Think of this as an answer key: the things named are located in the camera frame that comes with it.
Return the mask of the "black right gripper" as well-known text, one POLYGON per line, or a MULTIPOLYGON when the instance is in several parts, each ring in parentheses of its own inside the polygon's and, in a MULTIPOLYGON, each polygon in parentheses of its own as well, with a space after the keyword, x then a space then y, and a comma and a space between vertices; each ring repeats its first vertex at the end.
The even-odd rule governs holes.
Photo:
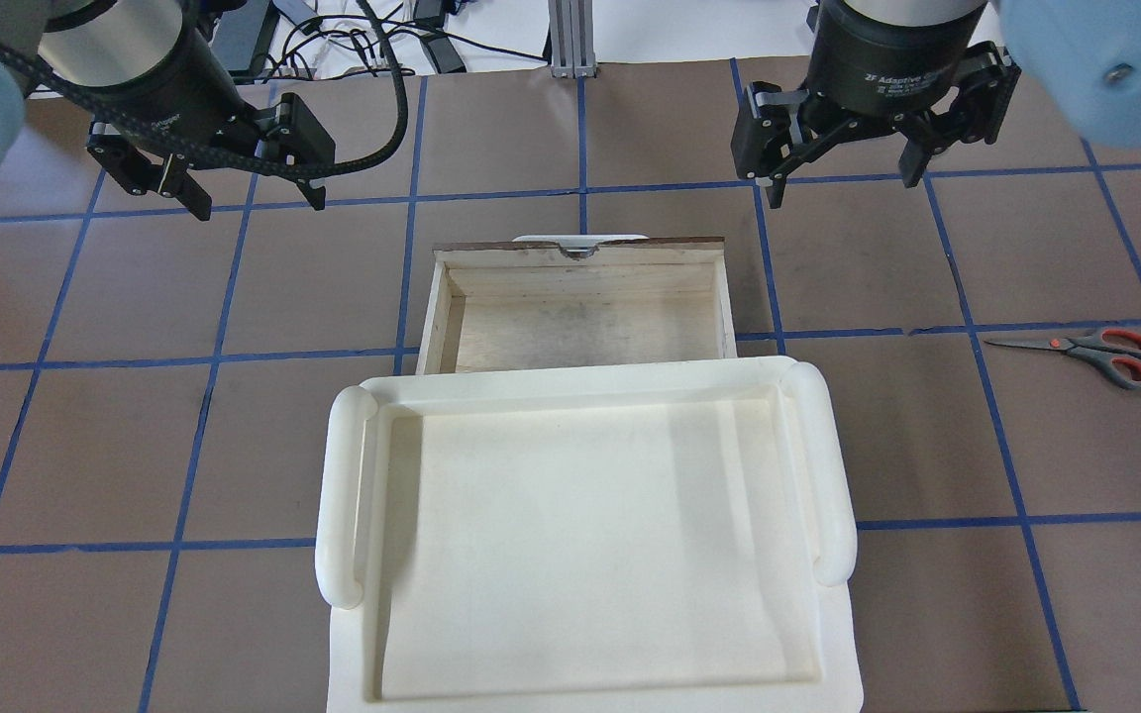
POLYGON ((861 116, 897 118, 906 138, 906 188, 950 145, 995 144, 1020 67, 994 42, 969 47, 984 1, 820 1, 806 87, 744 87, 733 128, 733 163, 778 209, 788 176, 852 139, 861 116), (948 110, 931 107, 954 76, 948 110))

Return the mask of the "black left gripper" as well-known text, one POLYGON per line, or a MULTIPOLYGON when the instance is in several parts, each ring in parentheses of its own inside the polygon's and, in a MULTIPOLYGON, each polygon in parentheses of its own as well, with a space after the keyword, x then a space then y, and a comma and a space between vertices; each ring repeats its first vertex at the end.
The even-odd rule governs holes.
MULTIPOLYGON (((285 133, 270 124, 282 110, 242 98, 180 1, 63 1, 38 52, 58 76, 161 133, 285 167, 334 161, 334 141, 304 105, 290 110, 285 133)), ((90 125, 87 153, 128 194, 173 198, 196 220, 210 220, 212 198, 184 154, 149 157, 113 125, 90 125)), ((288 181, 314 211, 325 209, 321 179, 288 181)))

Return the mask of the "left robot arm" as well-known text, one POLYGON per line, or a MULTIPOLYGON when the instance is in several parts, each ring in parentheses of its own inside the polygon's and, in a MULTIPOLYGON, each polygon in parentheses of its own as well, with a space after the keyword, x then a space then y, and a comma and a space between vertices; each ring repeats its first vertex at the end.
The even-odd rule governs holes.
POLYGON ((89 110, 86 152, 131 195, 208 220, 209 168, 281 177, 323 206, 335 141, 299 96, 259 108, 210 49, 191 1, 0 1, 0 168, 38 87, 89 110))

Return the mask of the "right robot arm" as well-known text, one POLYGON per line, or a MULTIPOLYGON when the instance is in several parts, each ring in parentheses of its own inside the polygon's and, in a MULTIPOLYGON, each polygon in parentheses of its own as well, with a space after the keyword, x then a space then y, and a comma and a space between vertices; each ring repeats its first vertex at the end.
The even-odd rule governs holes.
POLYGON ((1141 1, 996 1, 1001 41, 974 41, 984 1, 819 1, 795 90, 744 87, 738 179, 780 206, 788 176, 830 149, 900 135, 906 188, 954 145, 995 144, 1020 76, 1084 139, 1141 149, 1141 1))

